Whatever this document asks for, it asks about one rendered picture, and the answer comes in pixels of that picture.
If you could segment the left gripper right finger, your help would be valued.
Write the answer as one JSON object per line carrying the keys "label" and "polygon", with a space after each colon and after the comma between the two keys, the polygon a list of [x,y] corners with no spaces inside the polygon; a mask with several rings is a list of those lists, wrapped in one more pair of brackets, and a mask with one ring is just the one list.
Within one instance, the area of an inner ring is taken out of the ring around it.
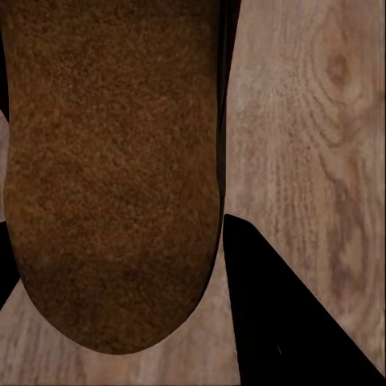
{"label": "left gripper right finger", "polygon": [[223,216],[241,386],[386,386],[386,379],[249,221]]}

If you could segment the sandal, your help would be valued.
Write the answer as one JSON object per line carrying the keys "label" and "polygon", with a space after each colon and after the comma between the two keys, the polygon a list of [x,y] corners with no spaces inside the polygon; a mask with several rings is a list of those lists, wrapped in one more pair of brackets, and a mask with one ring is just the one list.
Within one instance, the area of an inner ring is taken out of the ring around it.
{"label": "sandal", "polygon": [[0,0],[11,248],[41,316],[89,350],[153,347],[208,287],[240,3]]}

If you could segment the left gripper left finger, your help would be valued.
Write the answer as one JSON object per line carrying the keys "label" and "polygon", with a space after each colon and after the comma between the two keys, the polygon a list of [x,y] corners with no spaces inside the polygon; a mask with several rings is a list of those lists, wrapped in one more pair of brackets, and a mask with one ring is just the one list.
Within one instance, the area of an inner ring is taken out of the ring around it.
{"label": "left gripper left finger", "polygon": [[0,223],[0,310],[20,278],[6,221]]}

